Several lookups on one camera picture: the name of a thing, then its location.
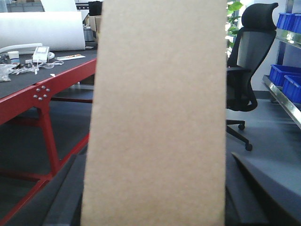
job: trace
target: white foam roll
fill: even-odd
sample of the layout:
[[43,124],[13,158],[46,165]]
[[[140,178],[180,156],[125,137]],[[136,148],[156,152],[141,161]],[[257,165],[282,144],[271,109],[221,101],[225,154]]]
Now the white foam roll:
[[0,48],[41,42],[51,51],[85,49],[81,12],[0,13]]

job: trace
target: black tabletop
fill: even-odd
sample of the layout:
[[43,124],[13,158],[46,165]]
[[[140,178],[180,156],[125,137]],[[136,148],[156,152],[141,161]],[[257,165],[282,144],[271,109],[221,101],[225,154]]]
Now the black tabletop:
[[[33,85],[39,81],[50,78],[50,74],[59,74],[73,67],[76,67],[82,63],[88,62],[96,58],[96,48],[86,49],[86,50],[75,50],[75,51],[58,51],[54,52],[55,57],[70,56],[75,54],[81,54],[85,58],[73,59],[64,61],[63,65],[56,65],[52,69],[40,68],[38,74],[33,72],[21,73],[19,75],[10,74],[9,77],[11,81],[0,82],[0,98],[6,97],[12,93],[22,90],[30,85]],[[26,59],[31,59],[32,55],[21,55],[20,62],[25,63]]]

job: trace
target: chair headrest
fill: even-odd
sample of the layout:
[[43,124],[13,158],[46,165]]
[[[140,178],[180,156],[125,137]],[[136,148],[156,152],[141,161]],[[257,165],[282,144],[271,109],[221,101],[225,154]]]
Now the chair headrest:
[[272,13],[278,3],[256,3],[247,7],[241,17],[241,22],[246,28],[275,30]]

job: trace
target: cardboard sheet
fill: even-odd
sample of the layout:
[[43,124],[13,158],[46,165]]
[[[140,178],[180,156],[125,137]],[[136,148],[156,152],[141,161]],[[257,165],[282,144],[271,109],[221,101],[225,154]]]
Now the cardboard sheet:
[[91,30],[93,31],[93,40],[95,42],[98,42],[101,19],[102,16],[89,16],[89,23],[90,23]]
[[0,13],[0,48],[42,43],[50,51],[85,49],[81,12]]
[[224,225],[225,5],[105,2],[83,226]]

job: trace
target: red table leg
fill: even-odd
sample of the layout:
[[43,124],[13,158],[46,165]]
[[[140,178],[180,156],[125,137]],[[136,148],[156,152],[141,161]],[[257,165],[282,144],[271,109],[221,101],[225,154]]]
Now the red table leg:
[[46,149],[49,156],[52,175],[54,176],[60,169],[59,158],[57,155],[55,138],[52,131],[51,120],[49,115],[49,106],[44,105],[43,108],[38,108],[40,126],[43,131]]
[[84,146],[89,141],[89,135],[90,134],[87,134],[81,141],[79,141],[77,145],[75,145],[75,147],[61,160],[61,166],[63,166],[68,161],[71,155],[77,154],[81,149],[84,148]]

